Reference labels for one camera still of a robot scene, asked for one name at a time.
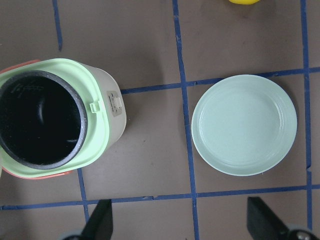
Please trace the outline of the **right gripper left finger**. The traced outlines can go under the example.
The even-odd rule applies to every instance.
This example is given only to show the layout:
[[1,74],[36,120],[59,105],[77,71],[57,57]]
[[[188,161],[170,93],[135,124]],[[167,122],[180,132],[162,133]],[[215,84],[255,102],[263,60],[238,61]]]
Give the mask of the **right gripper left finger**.
[[70,233],[61,240],[110,240],[112,238],[112,201],[98,201],[81,232]]

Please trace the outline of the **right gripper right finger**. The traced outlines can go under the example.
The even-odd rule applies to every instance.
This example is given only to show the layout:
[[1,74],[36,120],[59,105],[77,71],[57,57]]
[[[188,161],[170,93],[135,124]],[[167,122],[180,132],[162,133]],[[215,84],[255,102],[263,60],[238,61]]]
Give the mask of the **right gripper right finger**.
[[285,224],[257,196],[247,198],[246,227],[254,240],[318,240],[312,231]]

